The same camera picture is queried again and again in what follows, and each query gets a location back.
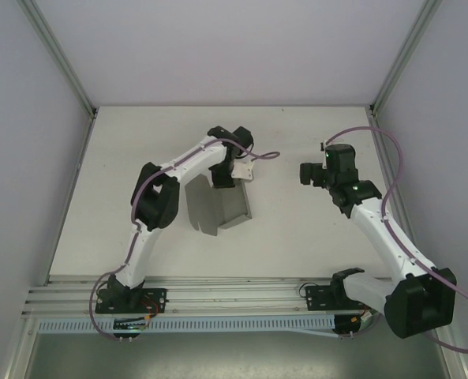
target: white table surface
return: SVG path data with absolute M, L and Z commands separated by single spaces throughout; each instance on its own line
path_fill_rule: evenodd
M 302 186 L 299 164 L 316 162 L 320 142 L 368 125 L 361 107 L 101 107 L 86 151 L 51 275 L 99 275 L 125 258 L 130 204 L 140 169 L 193 147 L 213 126 L 251 130 L 258 161 L 246 184 L 253 219 L 217 237 L 192 228 L 184 191 L 179 214 L 161 234 L 149 276 L 330 277 L 361 267 L 388 276 L 367 238 L 324 189 Z M 357 151 L 360 178 L 386 192 L 370 132 L 341 141 Z

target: white wall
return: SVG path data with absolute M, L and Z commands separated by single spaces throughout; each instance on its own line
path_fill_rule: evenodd
M 36 2 L 96 106 L 365 105 L 424 0 Z
M 88 119 L 15 1 L 0 1 L 0 370 L 43 280 Z
M 401 185 L 417 243 L 468 291 L 468 2 L 445 0 L 379 117 L 406 153 Z M 468 347 L 468 303 L 454 326 Z

